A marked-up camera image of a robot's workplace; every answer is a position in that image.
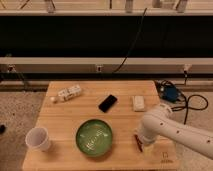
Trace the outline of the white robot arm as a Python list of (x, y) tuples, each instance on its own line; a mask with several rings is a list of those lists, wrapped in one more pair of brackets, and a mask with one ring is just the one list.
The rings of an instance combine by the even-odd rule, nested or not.
[(213, 160), (213, 132), (173, 121), (172, 115), (172, 109), (164, 103), (146, 111), (136, 133), (142, 145), (153, 144), (161, 135)]

